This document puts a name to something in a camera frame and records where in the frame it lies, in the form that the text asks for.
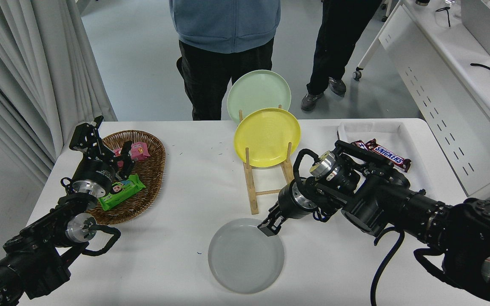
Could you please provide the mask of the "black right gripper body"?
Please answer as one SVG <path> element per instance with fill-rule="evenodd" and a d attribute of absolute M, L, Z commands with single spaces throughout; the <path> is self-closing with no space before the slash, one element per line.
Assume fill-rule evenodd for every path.
<path fill-rule="evenodd" d="M 304 196 L 302 196 L 295 181 L 280 190 L 277 203 L 281 216 L 285 219 L 302 219 L 304 217 Z"/>

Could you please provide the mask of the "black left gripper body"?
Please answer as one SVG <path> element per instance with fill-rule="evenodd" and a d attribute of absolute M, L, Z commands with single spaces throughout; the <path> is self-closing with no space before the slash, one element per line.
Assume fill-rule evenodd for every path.
<path fill-rule="evenodd" d="M 75 193 L 107 194 L 115 179 L 116 170 L 114 156 L 105 160 L 83 156 L 72 177 L 72 190 Z"/>

